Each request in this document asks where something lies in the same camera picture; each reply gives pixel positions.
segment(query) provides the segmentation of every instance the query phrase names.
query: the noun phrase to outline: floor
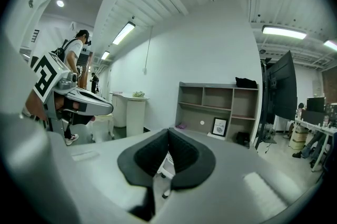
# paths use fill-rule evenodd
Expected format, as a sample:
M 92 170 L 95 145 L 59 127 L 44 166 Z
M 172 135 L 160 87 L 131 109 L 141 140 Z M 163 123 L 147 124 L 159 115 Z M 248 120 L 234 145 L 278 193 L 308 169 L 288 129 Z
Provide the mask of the floor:
M 308 134 L 306 139 L 307 143 L 312 139 L 312 136 L 311 133 Z M 271 144 L 269 150 L 267 148 L 269 143 L 260 143 L 257 149 L 259 156 L 287 174 L 296 182 L 303 192 L 305 192 L 309 187 L 313 186 L 320 177 L 322 173 L 321 165 L 318 166 L 318 171 L 312 172 L 309 164 L 312 159 L 310 157 L 307 159 L 293 158 L 292 154 L 300 150 L 293 150 L 289 147 L 289 139 L 285 139 L 283 133 L 277 133 L 274 136 L 274 140 L 277 143 Z

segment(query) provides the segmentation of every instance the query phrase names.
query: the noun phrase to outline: white t-shirt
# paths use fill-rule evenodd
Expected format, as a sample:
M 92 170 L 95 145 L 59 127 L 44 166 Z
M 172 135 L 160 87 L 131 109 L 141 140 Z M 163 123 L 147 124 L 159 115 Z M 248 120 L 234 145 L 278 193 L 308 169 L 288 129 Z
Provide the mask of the white t-shirt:
M 68 69 L 70 69 L 71 71 L 72 68 L 70 67 L 69 63 L 68 63 L 68 60 L 67 60 L 67 56 L 68 56 L 68 53 L 73 51 L 75 53 L 75 56 L 76 56 L 76 59 L 75 59 L 75 65 L 77 63 L 77 59 L 79 58 L 80 56 L 80 53 L 81 53 L 81 50 L 82 50 L 82 47 L 83 47 L 83 43 L 82 41 L 80 40 L 75 40 L 73 41 L 69 46 L 68 48 L 64 51 L 64 64 L 68 67 Z

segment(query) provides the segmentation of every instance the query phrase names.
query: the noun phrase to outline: large monitor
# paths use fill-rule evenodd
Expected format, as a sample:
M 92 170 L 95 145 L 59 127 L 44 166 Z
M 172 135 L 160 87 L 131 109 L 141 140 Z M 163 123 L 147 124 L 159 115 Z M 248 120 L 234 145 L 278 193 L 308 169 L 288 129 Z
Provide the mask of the large monitor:
M 279 117 L 294 120 L 297 108 L 297 87 L 290 51 L 267 70 L 267 76 L 269 105 L 272 105 L 272 107 L 268 107 L 268 111 Z

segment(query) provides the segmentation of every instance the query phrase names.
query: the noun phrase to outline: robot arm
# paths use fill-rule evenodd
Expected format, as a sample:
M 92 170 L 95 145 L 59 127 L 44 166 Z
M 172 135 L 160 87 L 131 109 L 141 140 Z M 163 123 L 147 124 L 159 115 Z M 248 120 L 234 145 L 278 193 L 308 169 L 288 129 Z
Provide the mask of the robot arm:
M 77 87 L 77 75 L 53 53 L 45 53 L 33 66 L 39 80 L 34 91 L 44 104 L 52 131 L 63 134 L 69 124 L 87 124 L 95 115 L 107 115 L 113 106 L 105 99 Z M 64 107 L 55 109 L 54 93 L 64 96 Z M 73 102 L 79 103 L 78 110 Z

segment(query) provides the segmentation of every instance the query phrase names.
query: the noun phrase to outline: desk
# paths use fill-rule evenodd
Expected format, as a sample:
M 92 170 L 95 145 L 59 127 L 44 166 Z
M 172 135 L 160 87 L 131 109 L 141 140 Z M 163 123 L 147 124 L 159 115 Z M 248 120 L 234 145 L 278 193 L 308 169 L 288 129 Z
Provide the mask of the desk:
M 318 131 L 321 131 L 325 134 L 325 140 L 324 140 L 324 143 L 323 143 L 323 146 L 322 146 L 322 150 L 320 152 L 320 155 L 317 158 L 317 161 L 316 161 L 314 167 L 311 170 L 312 172 L 314 172 L 316 170 L 316 167 L 318 166 L 318 164 L 320 163 L 320 161 L 322 159 L 326 144 L 328 143 L 329 136 L 332 136 L 335 132 L 337 132 L 337 129 L 324 128 L 322 126 L 314 125 L 314 124 L 311 124 L 311 123 L 308 123 L 308 122 L 305 122 L 305 121 L 302 121 L 302 120 L 296 118 L 295 122 L 294 122 L 294 128 L 293 128 L 292 135 L 295 135 L 295 131 L 296 131 L 296 128 L 297 128 L 298 125 L 301 125 L 305 128 L 308 128 L 309 130 L 318 130 Z
M 143 133 L 145 118 L 145 102 L 149 98 L 137 98 L 132 93 L 115 93 L 112 95 L 114 106 L 114 123 L 118 128 L 126 126 L 126 136 L 131 137 Z

